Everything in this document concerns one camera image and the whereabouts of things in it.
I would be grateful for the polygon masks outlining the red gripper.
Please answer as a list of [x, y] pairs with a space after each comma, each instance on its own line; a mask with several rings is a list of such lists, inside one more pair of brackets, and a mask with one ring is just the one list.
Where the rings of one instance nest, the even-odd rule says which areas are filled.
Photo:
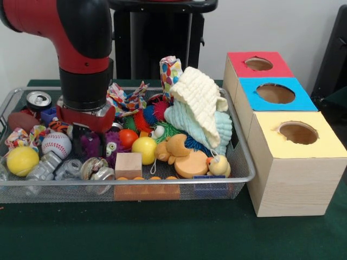
[[92, 112], [80, 112], [56, 105], [56, 112], [62, 122], [71, 125], [71, 141], [79, 141], [89, 130], [106, 133], [112, 127], [115, 117], [115, 107], [112, 105], [105, 105], [101, 110]]

